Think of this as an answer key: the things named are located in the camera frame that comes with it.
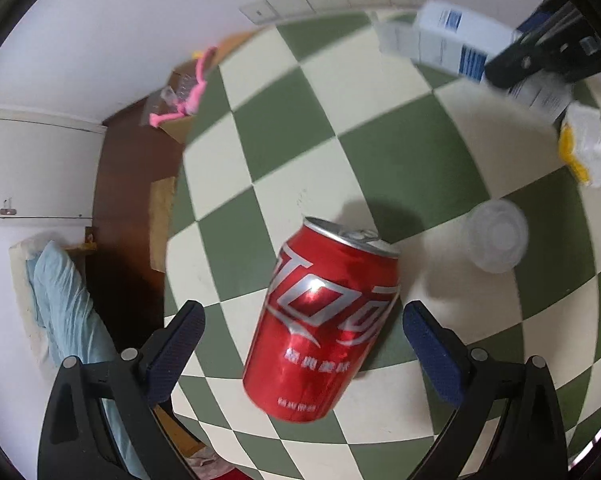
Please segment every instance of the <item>light blue cloth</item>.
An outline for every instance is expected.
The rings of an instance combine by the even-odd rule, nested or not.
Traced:
[[[112,338],[103,320],[94,311],[87,288],[69,258],[56,242],[49,242],[34,260],[30,282],[37,303],[37,323],[47,330],[50,354],[60,366],[62,360],[75,355],[84,364],[111,361],[117,356]],[[148,479],[113,400],[103,399],[104,412],[127,469],[141,479]]]

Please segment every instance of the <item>screw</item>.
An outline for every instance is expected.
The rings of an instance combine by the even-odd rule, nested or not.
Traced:
[[[545,359],[543,359],[540,355],[535,355],[534,357],[532,357],[532,364],[536,366],[536,368],[545,368],[545,365],[547,363],[545,362]]]
[[[471,358],[474,359],[474,361],[478,362],[487,361],[487,357],[489,356],[487,351],[482,348],[473,348],[469,355],[471,355]]]
[[[77,362],[78,362],[78,360],[73,355],[71,355],[71,356],[65,357],[63,359],[62,365],[65,368],[71,368],[71,367],[74,367]]]
[[[123,361],[133,361],[138,356],[138,350],[135,348],[126,348],[120,353]]]

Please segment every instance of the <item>tabletop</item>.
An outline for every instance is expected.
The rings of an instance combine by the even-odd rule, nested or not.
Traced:
[[[575,183],[555,125],[381,54],[363,12],[262,30],[208,81],[178,178],[165,287],[165,322],[186,300],[205,306],[172,394],[196,436],[254,479],[404,480],[452,413],[421,372],[399,306],[326,417],[290,424],[247,398],[242,372],[276,254],[317,216],[399,248],[403,304],[423,301],[468,346],[545,357],[569,454],[584,448],[601,427],[601,189]],[[601,109],[597,80],[575,96]],[[529,223],[527,253],[502,274],[463,251],[466,214],[490,198],[516,203]],[[480,465],[501,410],[464,473]]]

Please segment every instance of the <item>white box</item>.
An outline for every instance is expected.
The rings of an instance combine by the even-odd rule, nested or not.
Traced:
[[[374,21],[380,50],[461,75],[485,81],[485,64],[503,52],[520,32],[472,10],[429,0],[413,25]],[[521,105],[554,121],[571,101],[571,86],[555,75],[539,72],[508,92]]]

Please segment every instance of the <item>yellow packaging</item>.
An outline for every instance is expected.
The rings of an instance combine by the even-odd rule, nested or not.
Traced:
[[[559,155],[576,179],[601,187],[601,111],[572,102],[561,126]]]

